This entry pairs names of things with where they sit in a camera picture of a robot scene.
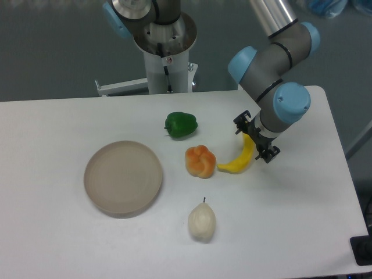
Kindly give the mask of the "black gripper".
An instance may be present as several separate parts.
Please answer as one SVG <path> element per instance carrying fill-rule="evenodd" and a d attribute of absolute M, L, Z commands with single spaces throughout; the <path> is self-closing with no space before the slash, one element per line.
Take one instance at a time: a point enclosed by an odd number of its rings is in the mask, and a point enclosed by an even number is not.
<path fill-rule="evenodd" d="M 256 160 L 263 159 L 265 163 L 270 163 L 279 153 L 280 149 L 277 146 L 272 146 L 271 143 L 274 138 L 264 136 L 264 127 L 260 121 L 260 116 L 252 116 L 248 110 L 239 114 L 233 120 L 239 133 L 248 134 L 256 145 L 258 151 Z"/>

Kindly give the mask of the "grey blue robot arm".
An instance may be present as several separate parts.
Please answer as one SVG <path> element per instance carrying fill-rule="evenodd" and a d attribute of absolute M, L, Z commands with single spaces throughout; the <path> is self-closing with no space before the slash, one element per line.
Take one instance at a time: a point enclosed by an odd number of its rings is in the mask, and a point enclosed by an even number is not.
<path fill-rule="evenodd" d="M 282 75 L 319 48 L 320 34 L 310 23 L 298 21 L 287 1 L 251 1 L 270 45 L 257 51 L 248 46 L 229 62 L 234 81 L 260 107 L 257 115 L 243 112 L 234 123 L 248 134 L 259 158 L 271 162 L 279 149 L 273 141 L 310 108 L 308 90 L 286 83 Z M 186 92 L 189 50 L 197 38 L 193 19 L 180 1 L 106 1 L 102 6 L 118 36 L 133 37 L 144 55 L 151 94 Z"/>

